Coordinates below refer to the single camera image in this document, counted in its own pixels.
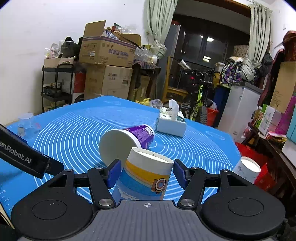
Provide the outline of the blue white paper cup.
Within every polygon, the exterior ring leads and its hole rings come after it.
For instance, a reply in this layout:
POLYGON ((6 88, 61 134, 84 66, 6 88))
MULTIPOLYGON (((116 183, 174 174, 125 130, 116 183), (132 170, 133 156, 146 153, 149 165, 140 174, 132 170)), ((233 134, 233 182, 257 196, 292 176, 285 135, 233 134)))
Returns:
POLYGON ((121 200, 163 200, 173 165, 173 160, 163 155, 133 147, 116 182, 112 197, 116 203, 121 200))

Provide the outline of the clear plastic measuring cup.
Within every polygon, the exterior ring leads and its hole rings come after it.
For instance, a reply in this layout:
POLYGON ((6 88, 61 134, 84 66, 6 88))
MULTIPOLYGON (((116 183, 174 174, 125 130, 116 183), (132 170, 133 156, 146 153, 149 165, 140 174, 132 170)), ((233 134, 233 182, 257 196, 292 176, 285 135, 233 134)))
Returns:
POLYGON ((41 125, 36 122, 33 113, 23 113, 18 117, 19 137, 25 139, 35 138, 41 130, 41 125))

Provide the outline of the purple paper cup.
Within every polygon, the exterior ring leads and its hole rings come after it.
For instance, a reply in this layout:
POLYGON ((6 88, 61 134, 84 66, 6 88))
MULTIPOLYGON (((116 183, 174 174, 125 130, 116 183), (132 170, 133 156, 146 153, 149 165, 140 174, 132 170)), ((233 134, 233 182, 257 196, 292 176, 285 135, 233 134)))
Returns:
POLYGON ((153 141, 154 130, 149 125, 109 130, 100 139, 99 153, 106 166, 119 159, 124 167, 133 147, 149 149, 153 141))

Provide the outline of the blue silicone mat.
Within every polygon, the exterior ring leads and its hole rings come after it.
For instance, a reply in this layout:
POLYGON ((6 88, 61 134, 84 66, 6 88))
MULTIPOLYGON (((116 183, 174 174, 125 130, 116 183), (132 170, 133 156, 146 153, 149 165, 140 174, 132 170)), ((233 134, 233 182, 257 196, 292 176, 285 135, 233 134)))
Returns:
POLYGON ((113 96, 98 97, 1 128, 1 205, 10 214, 23 197, 52 178, 50 165, 84 174, 125 161, 133 147, 149 150, 211 174, 232 170, 240 153, 229 134, 167 108, 155 109, 113 96))

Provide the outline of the tissue box with tissue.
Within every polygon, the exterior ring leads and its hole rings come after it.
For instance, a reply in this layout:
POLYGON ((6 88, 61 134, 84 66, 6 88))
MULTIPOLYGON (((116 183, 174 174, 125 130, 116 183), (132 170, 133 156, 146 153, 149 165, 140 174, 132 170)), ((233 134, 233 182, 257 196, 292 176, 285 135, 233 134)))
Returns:
POLYGON ((182 112, 179 110, 179 104, 171 99, 168 107, 161 107, 157 119, 156 130, 158 132, 183 137, 187 124, 182 112))

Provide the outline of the red bucket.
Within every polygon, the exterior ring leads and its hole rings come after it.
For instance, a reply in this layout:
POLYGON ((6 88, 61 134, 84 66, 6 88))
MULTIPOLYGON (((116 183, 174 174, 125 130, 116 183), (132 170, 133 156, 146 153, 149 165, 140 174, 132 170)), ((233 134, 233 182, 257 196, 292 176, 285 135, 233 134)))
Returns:
POLYGON ((216 109, 207 108, 207 126, 212 127, 214 125, 215 118, 218 113, 219 111, 217 111, 216 109))

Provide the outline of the black shelf rack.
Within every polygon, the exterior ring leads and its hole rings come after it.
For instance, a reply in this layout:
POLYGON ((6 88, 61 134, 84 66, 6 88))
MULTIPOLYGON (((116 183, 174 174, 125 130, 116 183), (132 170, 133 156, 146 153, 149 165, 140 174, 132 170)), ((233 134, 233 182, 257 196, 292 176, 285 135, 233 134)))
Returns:
POLYGON ((45 112, 45 105, 44 100, 48 100, 50 102, 54 103, 54 109, 56 109, 57 103, 59 101, 65 101, 66 104, 70 104, 72 101, 72 83, 73 83, 73 77, 74 77, 74 64, 71 63, 61 63, 58 64, 56 67, 46 67, 43 65, 42 67, 42 92, 41 92, 41 98, 42 98, 42 113, 45 112), (55 73, 55 79, 53 86, 50 86, 51 91, 48 91, 48 86, 45 86, 45 73, 51 72, 55 73), (58 82, 59 73, 70 73, 70 87, 68 92, 65 92, 62 90, 62 84, 58 82))

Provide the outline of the yellow toy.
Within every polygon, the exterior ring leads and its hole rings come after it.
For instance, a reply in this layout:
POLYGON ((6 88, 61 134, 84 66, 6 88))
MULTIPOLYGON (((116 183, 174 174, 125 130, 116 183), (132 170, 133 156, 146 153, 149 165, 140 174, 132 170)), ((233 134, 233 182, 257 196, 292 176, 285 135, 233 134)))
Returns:
POLYGON ((150 98, 144 98, 142 101, 136 100, 135 102, 141 105, 150 106, 150 98))

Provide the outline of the white chest freezer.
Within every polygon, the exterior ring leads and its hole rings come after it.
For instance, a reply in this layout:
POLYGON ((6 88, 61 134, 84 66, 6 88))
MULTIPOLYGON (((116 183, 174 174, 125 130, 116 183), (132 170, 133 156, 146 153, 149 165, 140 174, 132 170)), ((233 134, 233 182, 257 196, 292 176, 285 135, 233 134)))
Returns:
POLYGON ((232 85, 218 130, 228 133, 234 142, 241 143, 262 92, 262 89, 248 82, 232 85))

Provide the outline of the bicycle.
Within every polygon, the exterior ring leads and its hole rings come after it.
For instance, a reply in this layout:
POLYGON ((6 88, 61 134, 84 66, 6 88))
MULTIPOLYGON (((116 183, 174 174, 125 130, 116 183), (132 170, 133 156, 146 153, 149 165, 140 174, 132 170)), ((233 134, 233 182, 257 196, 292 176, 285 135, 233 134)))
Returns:
POLYGON ((217 106, 212 100, 214 95, 214 69, 198 64, 197 68, 189 66, 180 59, 177 61, 181 67, 178 87, 187 92, 181 103, 181 111, 184 117, 191 121, 206 125, 207 108, 216 109, 217 106))

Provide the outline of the large cardboard box bottom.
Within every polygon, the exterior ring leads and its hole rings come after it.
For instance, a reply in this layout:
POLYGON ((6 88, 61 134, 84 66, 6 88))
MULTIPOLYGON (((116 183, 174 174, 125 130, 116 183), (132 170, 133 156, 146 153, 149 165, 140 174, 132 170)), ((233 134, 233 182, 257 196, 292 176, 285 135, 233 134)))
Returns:
POLYGON ((111 95, 127 99, 132 69, 110 65, 89 65, 86 71, 84 99, 111 95))

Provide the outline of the teal plastic bin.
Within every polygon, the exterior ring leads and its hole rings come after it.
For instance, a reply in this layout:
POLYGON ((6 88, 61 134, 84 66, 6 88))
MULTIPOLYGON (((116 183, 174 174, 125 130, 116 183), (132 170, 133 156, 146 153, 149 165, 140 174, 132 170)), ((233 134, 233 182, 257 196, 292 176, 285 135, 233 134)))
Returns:
POLYGON ((287 138, 292 142, 296 143, 296 133, 295 133, 295 125, 296 125, 296 108, 295 108, 295 96, 292 97, 294 108, 292 113, 292 119, 290 121, 290 125, 287 131, 287 138))

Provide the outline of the open cardboard box top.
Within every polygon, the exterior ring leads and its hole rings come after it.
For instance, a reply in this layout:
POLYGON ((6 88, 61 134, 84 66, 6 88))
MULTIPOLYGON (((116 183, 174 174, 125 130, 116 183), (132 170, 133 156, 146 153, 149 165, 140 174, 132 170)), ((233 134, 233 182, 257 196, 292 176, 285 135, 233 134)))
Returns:
POLYGON ((105 28, 106 21, 85 25, 79 62, 131 68, 137 45, 105 28))

